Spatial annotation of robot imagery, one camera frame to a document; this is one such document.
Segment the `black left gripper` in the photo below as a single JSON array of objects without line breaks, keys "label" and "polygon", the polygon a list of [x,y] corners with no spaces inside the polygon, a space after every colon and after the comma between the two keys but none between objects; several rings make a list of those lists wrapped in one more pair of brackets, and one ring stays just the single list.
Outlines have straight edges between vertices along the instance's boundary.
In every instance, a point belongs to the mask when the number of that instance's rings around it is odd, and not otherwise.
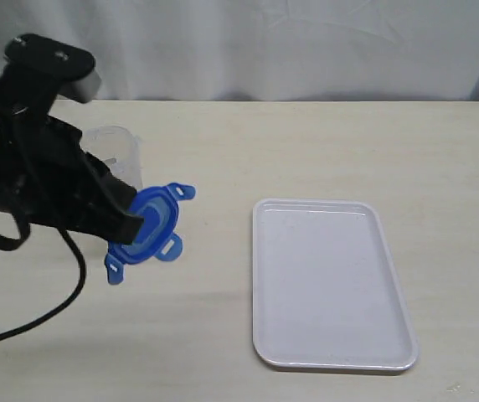
[{"label": "black left gripper", "polygon": [[129,207],[136,189],[84,150],[82,131],[49,114],[58,95],[92,100],[98,79],[0,79],[0,212],[17,235],[0,245],[22,245],[33,224],[130,244],[143,218]]}]

